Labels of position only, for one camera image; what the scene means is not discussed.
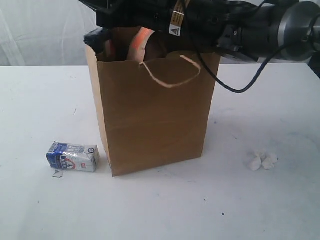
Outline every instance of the white backdrop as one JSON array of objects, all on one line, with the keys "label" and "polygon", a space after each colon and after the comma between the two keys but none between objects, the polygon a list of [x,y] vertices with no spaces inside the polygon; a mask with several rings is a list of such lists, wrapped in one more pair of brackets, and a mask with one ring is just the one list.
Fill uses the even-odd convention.
[{"label": "white backdrop", "polygon": [[86,65],[83,36],[95,28],[78,0],[0,0],[0,66]]}]

